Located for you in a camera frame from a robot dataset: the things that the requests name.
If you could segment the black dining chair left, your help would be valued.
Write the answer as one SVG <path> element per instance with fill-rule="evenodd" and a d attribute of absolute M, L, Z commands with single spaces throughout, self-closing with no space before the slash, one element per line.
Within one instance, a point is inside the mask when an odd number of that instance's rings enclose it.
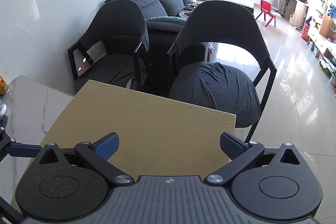
<path fill-rule="evenodd" d="M 151 69 L 143 13 L 132 0 L 104 4 L 80 39 L 68 48 L 74 90 L 89 80 L 141 91 Z"/>

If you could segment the gold drink can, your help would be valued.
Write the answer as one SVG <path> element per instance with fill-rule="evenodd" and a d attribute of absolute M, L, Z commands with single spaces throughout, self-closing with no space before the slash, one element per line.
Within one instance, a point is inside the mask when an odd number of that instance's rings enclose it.
<path fill-rule="evenodd" d="M 9 86 L 2 76 L 0 76 L 0 96 L 4 96 L 9 90 Z"/>

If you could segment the black dining chair right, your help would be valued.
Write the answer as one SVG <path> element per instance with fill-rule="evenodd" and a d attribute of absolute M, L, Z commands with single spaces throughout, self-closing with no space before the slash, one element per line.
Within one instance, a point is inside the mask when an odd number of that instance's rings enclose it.
<path fill-rule="evenodd" d="M 232 2 L 204 2 L 169 55 L 178 70 L 169 98 L 234 114 L 251 141 L 277 73 L 253 14 Z"/>

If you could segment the red children's chair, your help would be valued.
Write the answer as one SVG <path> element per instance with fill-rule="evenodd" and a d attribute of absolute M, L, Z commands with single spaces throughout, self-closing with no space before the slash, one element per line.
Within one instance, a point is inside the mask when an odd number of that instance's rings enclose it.
<path fill-rule="evenodd" d="M 274 22 L 274 26 L 276 27 L 276 11 L 272 9 L 272 5 L 267 1 L 260 1 L 260 14 L 255 18 L 255 20 L 258 20 L 258 18 L 262 15 L 264 15 L 264 20 L 266 20 L 266 16 L 268 15 L 270 17 L 270 20 L 267 22 L 265 27 L 268 27 L 271 22 Z"/>

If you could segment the tan shoe box lid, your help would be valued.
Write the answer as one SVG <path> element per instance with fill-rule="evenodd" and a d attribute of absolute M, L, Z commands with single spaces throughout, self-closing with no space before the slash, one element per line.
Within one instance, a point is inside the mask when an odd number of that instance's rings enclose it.
<path fill-rule="evenodd" d="M 20 76 L 5 101 L 9 133 L 23 143 L 70 148 L 117 133 L 110 162 L 133 178 L 206 176 L 228 162 L 219 137 L 236 122 L 233 114 L 92 80 L 69 96 Z"/>

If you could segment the white digital thermometer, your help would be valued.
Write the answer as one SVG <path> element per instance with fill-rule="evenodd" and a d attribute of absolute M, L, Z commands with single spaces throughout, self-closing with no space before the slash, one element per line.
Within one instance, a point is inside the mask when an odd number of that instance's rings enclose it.
<path fill-rule="evenodd" d="M 7 112 L 7 105 L 3 103 L 0 105 L 0 118 L 1 119 L 3 116 L 5 116 L 6 112 Z"/>

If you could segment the black dining chair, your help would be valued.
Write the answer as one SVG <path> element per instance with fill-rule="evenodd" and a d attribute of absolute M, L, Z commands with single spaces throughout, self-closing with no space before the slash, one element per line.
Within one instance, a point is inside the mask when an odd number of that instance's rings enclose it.
<path fill-rule="evenodd" d="M 74 90 L 89 80 L 141 91 L 151 69 L 143 13 L 132 0 L 104 4 L 80 39 L 68 48 Z"/>
<path fill-rule="evenodd" d="M 169 98 L 234 114 L 251 141 L 277 73 L 253 14 L 232 2 L 204 2 L 169 55 L 178 70 Z"/>

